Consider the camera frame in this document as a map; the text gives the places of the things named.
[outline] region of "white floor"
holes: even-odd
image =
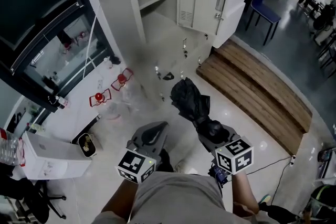
[[[255,160],[254,165],[246,170],[247,173],[289,157],[258,124],[217,90],[196,74],[185,72],[185,76],[193,80],[202,94],[211,96],[211,119],[233,127],[239,135],[246,136],[253,143]],[[198,141],[192,123],[178,115],[170,100],[166,100],[159,111],[142,115],[141,118],[133,118],[131,121],[116,123],[101,119],[91,129],[91,133],[98,137],[103,151],[94,157],[85,175],[74,180],[54,180],[48,183],[53,194],[67,196],[66,201],[55,202],[67,219],[61,220],[50,211],[48,223],[91,223],[122,182],[122,178],[117,175],[114,168],[120,160],[120,149],[126,146],[127,140],[138,127],[161,120],[166,120],[170,125],[166,149],[170,154],[172,165],[184,159],[186,172],[207,175],[212,156]],[[310,131],[304,135],[294,166],[285,170],[275,205],[286,207],[294,213],[302,210],[310,193],[318,186],[313,183],[318,168],[317,154],[322,148],[322,141],[329,140],[328,138],[327,127],[313,109]],[[274,194],[282,169],[289,160],[281,161],[248,176],[257,200],[265,194]],[[231,211],[231,183],[224,186],[223,201],[226,209]]]

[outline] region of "wooden step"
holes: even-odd
[[[303,133],[272,96],[260,91],[259,85],[215,55],[196,72],[255,120],[289,154],[297,153]]]
[[[311,111],[268,67],[230,39],[216,49],[215,54],[221,60],[231,63],[268,92],[303,133],[309,131]]]

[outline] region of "cabinet vent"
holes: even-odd
[[[185,11],[181,11],[180,12],[180,19],[181,20],[186,20],[188,22],[192,22],[193,21],[193,14],[191,12],[185,12]]]

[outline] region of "gray shirt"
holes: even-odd
[[[103,212],[92,224],[125,223],[113,212]],[[165,172],[153,173],[139,186],[130,223],[278,224],[263,211],[249,218],[227,212],[212,177]]]

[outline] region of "blue chair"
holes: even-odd
[[[278,16],[269,7],[267,7],[266,5],[264,5],[263,4],[263,0],[252,0],[251,1],[251,7],[252,7],[253,11],[252,11],[250,19],[248,20],[248,23],[247,23],[247,26],[245,28],[245,31],[248,29],[248,27],[249,27],[249,25],[250,25],[250,23],[252,21],[254,12],[257,12],[259,14],[259,17],[257,19],[257,22],[256,22],[255,26],[257,26],[257,24],[258,24],[259,19],[260,19],[261,16],[271,23],[271,25],[269,26],[269,29],[268,29],[268,32],[267,32],[264,44],[263,44],[263,46],[264,46],[266,44],[267,39],[268,39],[269,33],[272,30],[272,26],[273,26],[273,24],[275,24],[275,28],[274,28],[273,34],[271,36],[271,39],[273,38],[275,30],[277,29],[279,21],[281,20],[281,17]]]

